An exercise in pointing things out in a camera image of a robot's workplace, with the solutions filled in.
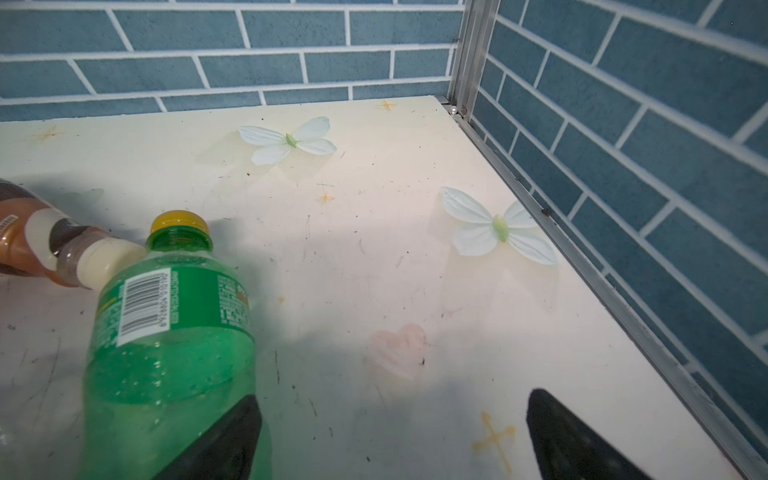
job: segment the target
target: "white table surface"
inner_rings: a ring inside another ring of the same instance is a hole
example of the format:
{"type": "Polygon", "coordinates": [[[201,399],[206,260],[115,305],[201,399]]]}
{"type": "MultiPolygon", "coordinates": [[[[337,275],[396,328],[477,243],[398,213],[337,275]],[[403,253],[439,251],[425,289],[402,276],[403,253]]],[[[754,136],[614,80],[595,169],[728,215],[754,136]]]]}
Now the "white table surface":
{"type": "MultiPolygon", "coordinates": [[[[455,252],[461,222],[440,187],[493,214],[515,198],[434,98],[389,103],[0,124],[0,177],[138,242],[164,210],[209,222],[214,252],[256,300],[275,478],[540,478],[525,424],[535,387],[657,480],[738,478],[563,258],[455,252]],[[256,167],[236,133],[321,115],[330,157],[256,167]],[[404,326],[423,329],[423,351],[400,348],[404,326]],[[412,379],[372,360],[386,340],[412,379]],[[489,435],[483,412],[497,432],[517,429],[501,441],[511,475],[495,447],[472,448],[489,435]]],[[[96,298],[0,278],[0,426],[18,433],[31,478],[74,474],[96,298]]]]}

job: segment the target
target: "barcode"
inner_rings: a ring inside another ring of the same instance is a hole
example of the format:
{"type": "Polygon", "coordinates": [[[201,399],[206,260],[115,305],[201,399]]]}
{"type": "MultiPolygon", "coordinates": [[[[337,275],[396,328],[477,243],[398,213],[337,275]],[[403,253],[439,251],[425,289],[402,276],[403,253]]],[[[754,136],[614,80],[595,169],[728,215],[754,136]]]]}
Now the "barcode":
{"type": "Polygon", "coordinates": [[[170,328],[170,268],[125,281],[118,346],[170,328]]]}
{"type": "Polygon", "coordinates": [[[11,226],[11,223],[14,223],[16,220],[18,220],[18,217],[15,215],[8,215],[6,218],[3,219],[2,222],[0,222],[0,233],[2,233],[3,230],[11,226]]]}

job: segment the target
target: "yellow bottle cap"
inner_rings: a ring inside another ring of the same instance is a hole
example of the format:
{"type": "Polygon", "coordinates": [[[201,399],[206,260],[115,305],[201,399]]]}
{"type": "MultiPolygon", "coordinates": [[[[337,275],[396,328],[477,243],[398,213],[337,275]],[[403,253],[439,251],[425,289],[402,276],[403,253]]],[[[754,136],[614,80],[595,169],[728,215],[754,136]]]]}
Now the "yellow bottle cap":
{"type": "Polygon", "coordinates": [[[208,232],[208,224],[200,215],[193,214],[186,210],[171,210],[160,214],[152,222],[152,228],[149,230],[150,235],[157,232],[161,228],[165,227],[194,227],[198,230],[202,230],[206,235],[210,235],[208,232]]]}

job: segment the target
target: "bottle neck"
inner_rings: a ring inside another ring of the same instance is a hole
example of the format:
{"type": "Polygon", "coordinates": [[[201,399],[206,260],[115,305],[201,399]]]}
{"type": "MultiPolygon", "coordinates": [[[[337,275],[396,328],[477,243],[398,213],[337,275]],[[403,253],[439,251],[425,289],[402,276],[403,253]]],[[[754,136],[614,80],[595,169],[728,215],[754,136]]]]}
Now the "bottle neck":
{"type": "Polygon", "coordinates": [[[147,238],[147,250],[155,252],[211,252],[214,242],[207,233],[194,227],[165,227],[147,238]]]}

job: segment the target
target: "brown bottle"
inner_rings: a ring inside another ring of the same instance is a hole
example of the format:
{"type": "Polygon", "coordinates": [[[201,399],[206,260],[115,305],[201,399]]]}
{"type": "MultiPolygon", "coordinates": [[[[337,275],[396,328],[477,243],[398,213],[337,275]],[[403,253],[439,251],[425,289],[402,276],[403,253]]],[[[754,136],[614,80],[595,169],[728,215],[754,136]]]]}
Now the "brown bottle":
{"type": "Polygon", "coordinates": [[[101,290],[145,254],[101,228],[77,225],[31,191],[0,179],[0,273],[101,290]]]}

